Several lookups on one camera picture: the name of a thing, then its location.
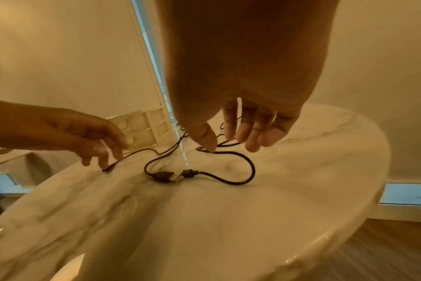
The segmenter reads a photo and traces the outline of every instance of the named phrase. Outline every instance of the wooden floor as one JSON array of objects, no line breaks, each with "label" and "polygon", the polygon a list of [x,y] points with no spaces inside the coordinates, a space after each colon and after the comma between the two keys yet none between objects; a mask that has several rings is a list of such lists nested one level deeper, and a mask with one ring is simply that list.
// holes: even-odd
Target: wooden floor
[{"label": "wooden floor", "polygon": [[312,281],[421,281],[421,223],[370,219]]}]

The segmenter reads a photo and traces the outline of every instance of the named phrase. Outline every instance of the marble tabletop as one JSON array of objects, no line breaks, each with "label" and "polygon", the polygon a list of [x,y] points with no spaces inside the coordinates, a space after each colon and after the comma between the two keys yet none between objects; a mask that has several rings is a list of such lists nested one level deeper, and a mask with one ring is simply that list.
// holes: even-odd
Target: marble tabletop
[{"label": "marble tabletop", "polygon": [[[211,120],[215,131],[221,120]],[[190,167],[234,181],[250,175],[239,157],[195,147],[184,140],[184,151],[152,171]],[[142,172],[152,152],[109,174],[80,163],[63,170],[0,216],[0,281],[293,280],[363,223],[390,165],[375,124],[323,105],[306,105],[271,148],[226,150],[252,159],[252,182],[196,176],[156,183]]]}]

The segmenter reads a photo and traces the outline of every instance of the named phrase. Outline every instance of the marble table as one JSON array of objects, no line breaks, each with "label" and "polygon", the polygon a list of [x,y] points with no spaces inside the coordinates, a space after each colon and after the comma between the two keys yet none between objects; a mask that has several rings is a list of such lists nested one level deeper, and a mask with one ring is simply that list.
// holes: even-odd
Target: marble table
[{"label": "marble table", "polygon": [[[221,120],[218,114],[211,121],[215,131]],[[152,171],[249,176],[242,159],[196,146],[184,140],[184,152]],[[109,174],[80,163],[63,170],[0,216],[0,281],[294,280],[363,223],[390,164],[375,124],[323,105],[306,105],[292,132],[271,148],[227,150],[253,160],[251,183],[197,176],[159,184],[142,172],[151,152]]]}]

